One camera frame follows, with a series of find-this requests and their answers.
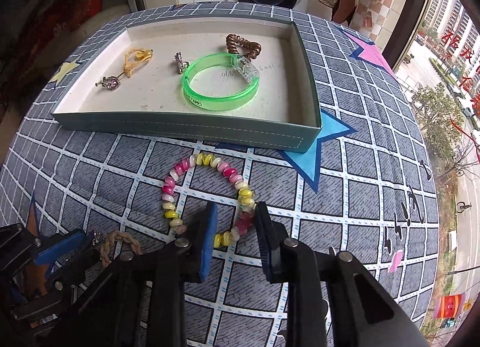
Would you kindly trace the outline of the pink crystal brooch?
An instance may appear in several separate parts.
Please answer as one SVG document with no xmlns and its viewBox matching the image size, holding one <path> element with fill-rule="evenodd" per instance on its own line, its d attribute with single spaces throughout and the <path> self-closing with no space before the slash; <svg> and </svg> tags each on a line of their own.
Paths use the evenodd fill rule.
<svg viewBox="0 0 480 347">
<path fill-rule="evenodd" d="M 95 86 L 108 91 L 114 91 L 120 87 L 120 81 L 123 77 L 124 73 L 120 73 L 120 75 L 103 76 L 101 80 L 97 81 Z"/>
</svg>

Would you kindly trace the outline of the silver metal hair clip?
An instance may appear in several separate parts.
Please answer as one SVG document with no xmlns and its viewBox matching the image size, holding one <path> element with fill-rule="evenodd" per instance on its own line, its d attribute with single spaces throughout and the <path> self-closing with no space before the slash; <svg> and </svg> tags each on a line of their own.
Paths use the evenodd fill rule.
<svg viewBox="0 0 480 347">
<path fill-rule="evenodd" d="M 179 74 L 184 73 L 184 72 L 188 69 L 188 67 L 189 67 L 189 65 L 190 65 L 190 63 L 189 63 L 188 61 L 184 61 L 184 60 L 183 60 L 183 58 L 182 58 L 182 53 L 181 53 L 181 52 L 175 53 L 175 55 L 174 55 L 174 61 L 175 61 L 175 63 L 176 63 L 176 66 L 177 66 L 177 69 L 178 69 L 178 73 L 179 73 Z"/>
</svg>

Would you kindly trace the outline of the green jewelry tray box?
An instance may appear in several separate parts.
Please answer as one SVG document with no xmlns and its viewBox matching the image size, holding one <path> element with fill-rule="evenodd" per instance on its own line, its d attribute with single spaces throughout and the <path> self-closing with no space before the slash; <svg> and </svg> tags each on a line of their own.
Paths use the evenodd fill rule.
<svg viewBox="0 0 480 347">
<path fill-rule="evenodd" d="M 322 128 L 295 23 L 189 17 L 123 28 L 52 110 L 65 128 L 303 153 Z"/>
</svg>

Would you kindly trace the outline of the green transparent bangle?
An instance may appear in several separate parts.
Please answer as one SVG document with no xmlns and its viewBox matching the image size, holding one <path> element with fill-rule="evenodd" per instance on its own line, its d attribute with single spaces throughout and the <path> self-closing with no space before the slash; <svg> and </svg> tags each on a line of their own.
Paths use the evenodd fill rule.
<svg viewBox="0 0 480 347">
<path fill-rule="evenodd" d="M 246 57 L 214 53 L 192 62 L 182 74 L 181 86 L 193 106 L 226 112 L 245 106 L 256 96 L 259 76 Z"/>
</svg>

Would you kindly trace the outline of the cream sofa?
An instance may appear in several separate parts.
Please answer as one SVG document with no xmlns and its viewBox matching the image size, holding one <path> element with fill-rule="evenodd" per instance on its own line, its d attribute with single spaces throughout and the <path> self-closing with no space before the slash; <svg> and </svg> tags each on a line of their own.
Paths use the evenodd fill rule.
<svg viewBox="0 0 480 347">
<path fill-rule="evenodd" d="M 37 56 L 34 65 L 47 68 L 60 65 L 80 44 L 90 38 L 104 24 L 128 14 L 127 5 L 115 5 L 95 14 L 76 30 L 55 27 L 54 39 Z"/>
</svg>

